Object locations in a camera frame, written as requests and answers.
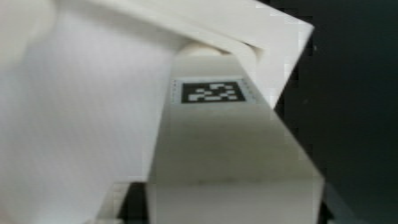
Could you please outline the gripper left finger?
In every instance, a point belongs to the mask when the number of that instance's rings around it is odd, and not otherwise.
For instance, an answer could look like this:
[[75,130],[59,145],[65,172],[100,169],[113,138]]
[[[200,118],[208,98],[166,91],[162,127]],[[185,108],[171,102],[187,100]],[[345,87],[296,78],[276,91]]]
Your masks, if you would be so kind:
[[150,224],[145,182],[120,182],[113,185],[95,224]]

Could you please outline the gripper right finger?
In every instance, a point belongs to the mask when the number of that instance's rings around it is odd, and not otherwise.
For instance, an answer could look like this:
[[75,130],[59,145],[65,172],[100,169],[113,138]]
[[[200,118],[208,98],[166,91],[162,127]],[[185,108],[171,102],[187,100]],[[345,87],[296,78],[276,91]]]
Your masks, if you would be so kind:
[[328,224],[360,224],[354,212],[336,193],[333,192],[326,193],[324,203],[328,206],[328,210],[331,212],[331,217],[328,218]]

